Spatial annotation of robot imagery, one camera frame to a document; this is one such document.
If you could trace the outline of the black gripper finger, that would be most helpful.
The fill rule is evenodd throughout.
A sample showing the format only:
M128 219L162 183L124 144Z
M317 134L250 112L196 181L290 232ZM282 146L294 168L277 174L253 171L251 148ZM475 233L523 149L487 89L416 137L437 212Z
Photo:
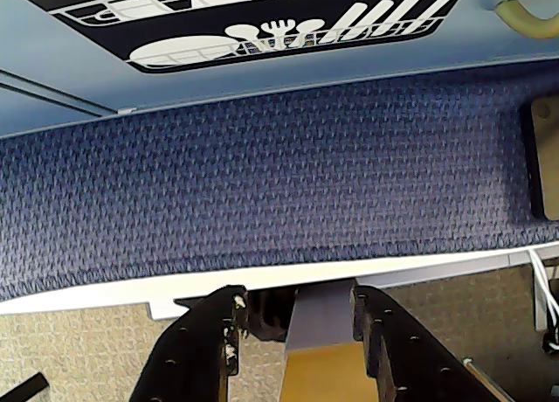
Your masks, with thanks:
M132 401L226 401L248 335L247 290L222 287L166 328L148 356Z
M353 337L380 401L510 401L469 361L456 358L415 316L371 286L353 287Z

